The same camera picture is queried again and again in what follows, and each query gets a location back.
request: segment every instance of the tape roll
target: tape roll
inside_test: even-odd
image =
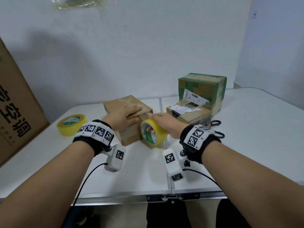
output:
[[[155,131],[155,134],[152,134],[152,131],[147,131],[147,128],[151,126]],[[155,147],[165,141],[168,136],[168,131],[161,128],[157,122],[151,118],[142,121],[140,124],[140,132],[143,139],[150,147]]]
[[[84,114],[70,115],[57,123],[57,128],[63,136],[73,136],[79,128],[87,123],[87,119]]]

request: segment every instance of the wrist strap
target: wrist strap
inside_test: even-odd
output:
[[[94,150],[95,156],[103,150],[108,152],[112,149],[110,146],[114,138],[114,132],[110,125],[101,120],[93,120],[80,127],[74,135],[75,141],[84,141]]]
[[[213,141],[221,142],[214,135],[214,131],[202,125],[187,126],[180,137],[180,144],[183,146],[188,159],[202,164],[202,154],[206,147]]]

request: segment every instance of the brown cardboard box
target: brown cardboard box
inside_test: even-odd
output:
[[[130,145],[131,143],[141,139],[141,134],[139,130],[140,123],[148,118],[147,113],[153,113],[153,111],[149,106],[142,103],[140,100],[138,100],[132,95],[103,103],[107,114],[111,113],[113,110],[116,110],[117,108],[123,107],[124,105],[131,106],[134,104],[137,104],[138,106],[142,106],[142,109],[134,114],[129,115],[127,118],[130,119],[137,117],[139,118],[139,122],[129,126],[125,130],[115,132],[119,141],[123,146]]]
[[[203,125],[211,128],[211,110],[202,106],[195,106],[187,100],[181,100],[175,105],[166,108],[168,114],[177,118],[177,120],[190,125]]]
[[[49,125],[0,39],[0,166]]]
[[[184,96],[187,100],[193,99],[194,103],[201,99],[203,105],[196,104],[211,110],[213,116],[222,107],[226,82],[225,76],[189,73],[178,79],[179,100],[182,100]]]

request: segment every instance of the person's leg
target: person's leg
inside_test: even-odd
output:
[[[222,199],[216,211],[216,228],[242,227],[250,228],[246,219],[229,199]]]
[[[147,228],[182,227],[191,228],[187,215],[186,204],[183,201],[165,203],[148,203]]]

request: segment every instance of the person's left hand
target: person's left hand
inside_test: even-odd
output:
[[[139,110],[141,110],[141,106],[133,105],[131,107],[129,106],[123,106],[122,108],[119,108],[107,116],[105,116],[102,121],[108,123],[112,130],[119,131],[126,129],[129,125],[134,124],[139,121],[139,118],[130,118],[127,119],[127,116],[130,114],[133,114]]]

